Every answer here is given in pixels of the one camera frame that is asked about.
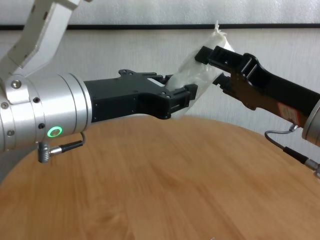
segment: black cable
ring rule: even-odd
[[[86,136],[83,132],[80,132],[80,134],[82,136],[82,140],[59,145],[59,147],[61,148],[61,153],[65,153],[65,152],[70,151],[72,149],[83,146],[86,143]]]

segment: wooden table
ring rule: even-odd
[[[1,240],[320,239],[320,183],[257,133],[140,116],[86,135],[48,164],[31,153],[7,176]]]

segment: plastic bag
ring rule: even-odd
[[[202,48],[202,46],[206,46],[211,49],[219,46],[234,52],[233,48],[227,41],[226,33],[221,32],[219,30],[218,23],[216,23],[212,35],[205,42],[205,44],[201,45],[197,50],[193,51],[184,60],[182,65],[179,67],[178,72],[174,74],[165,85],[165,87],[170,91],[182,88],[183,86],[188,84],[198,85],[195,100],[190,101],[189,107],[174,112],[171,115],[172,118],[182,117],[207,90],[207,88],[213,83],[213,81],[223,72],[217,67],[211,66],[209,64],[205,65],[195,60],[195,56]]]

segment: screw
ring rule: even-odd
[[[6,103],[5,101],[3,103],[1,103],[1,108],[7,109],[8,107],[9,107],[9,104]]]
[[[21,87],[21,82],[19,80],[14,80],[11,83],[11,87],[13,89],[19,89]]]
[[[39,129],[44,129],[45,127],[46,127],[46,125],[44,123],[40,123],[38,126]]]
[[[35,98],[33,99],[33,102],[36,103],[36,104],[39,103],[39,102],[40,102],[40,98],[35,97]]]
[[[15,131],[13,130],[9,130],[7,133],[6,133],[9,137],[15,135]]]

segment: silver cable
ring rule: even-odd
[[[81,136],[82,136],[82,143],[85,144],[86,143],[86,135],[85,133],[82,131],[80,132]]]
[[[277,141],[273,140],[269,134],[290,134],[293,133],[299,126],[296,124],[292,124],[291,127],[289,128],[288,131],[275,131],[275,130],[268,130],[265,131],[264,136],[265,138],[273,143],[274,145],[276,145],[278,148],[281,148],[282,150],[285,148],[284,146],[282,146],[280,143],[278,143]]]

